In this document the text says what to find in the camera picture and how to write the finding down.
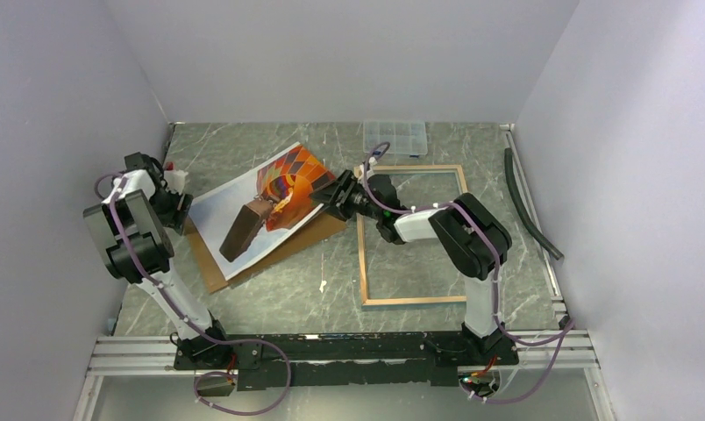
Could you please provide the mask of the blue picture frame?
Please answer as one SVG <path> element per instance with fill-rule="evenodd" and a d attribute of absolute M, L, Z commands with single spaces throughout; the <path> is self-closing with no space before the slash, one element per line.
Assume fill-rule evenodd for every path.
<path fill-rule="evenodd" d="M 380 166 L 404 204 L 450 201 L 468 191 L 460 165 Z M 463 275 L 436 239 L 386 242 L 375 222 L 358 216 L 360 297 L 364 308 L 464 303 Z"/>

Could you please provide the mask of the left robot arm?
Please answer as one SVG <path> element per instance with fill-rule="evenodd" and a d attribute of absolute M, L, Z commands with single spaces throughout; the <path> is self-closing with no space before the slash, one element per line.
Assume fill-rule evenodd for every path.
<path fill-rule="evenodd" d="M 145 153 L 126 156 L 125 170 L 110 180 L 110 193 L 82 214 L 106 269 L 162 308 L 177 330 L 175 344 L 182 355 L 211 368 L 224 366 L 231 342 L 172 267 L 167 231 L 183 233 L 194 197 L 171 187 L 167 170 Z"/>

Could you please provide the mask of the hot air balloon photo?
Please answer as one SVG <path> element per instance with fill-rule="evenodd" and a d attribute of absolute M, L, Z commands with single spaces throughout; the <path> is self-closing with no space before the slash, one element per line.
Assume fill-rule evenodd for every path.
<path fill-rule="evenodd" d="M 199 196 L 189 218 L 224 281 L 268 256 L 321 211 L 313 190 L 335 175 L 296 142 Z"/>

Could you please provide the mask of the brown backing board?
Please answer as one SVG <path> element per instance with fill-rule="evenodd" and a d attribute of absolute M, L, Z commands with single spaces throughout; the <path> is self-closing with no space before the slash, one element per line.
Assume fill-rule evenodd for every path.
<path fill-rule="evenodd" d="M 300 253 L 304 249 L 328 239 L 332 235 L 342 232 L 346 228 L 343 221 L 337 220 L 327 214 L 315 217 L 303 228 L 292 234 L 287 240 L 275 248 L 267 256 L 243 269 L 228 281 L 223 277 L 221 270 L 210 254 L 209 248 L 203 241 L 198 230 L 191 220 L 187 220 L 185 237 L 190 243 L 192 253 L 203 277 L 203 284 L 210 294 L 225 288 L 234 288 L 246 282 L 251 276 L 272 265 Z"/>

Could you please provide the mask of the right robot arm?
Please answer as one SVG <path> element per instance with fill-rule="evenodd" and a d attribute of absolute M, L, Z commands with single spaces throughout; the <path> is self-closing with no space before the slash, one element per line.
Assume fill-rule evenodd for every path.
<path fill-rule="evenodd" d="M 357 176 L 346 170 L 314 189 L 310 199 L 342 221 L 356 215 L 372 219 L 388 243 L 438 240 L 465 278 L 464 355 L 475 364 L 495 355 L 503 337 L 497 283 L 512 239 L 474 195 L 463 193 L 451 202 L 407 208 L 388 175 Z"/>

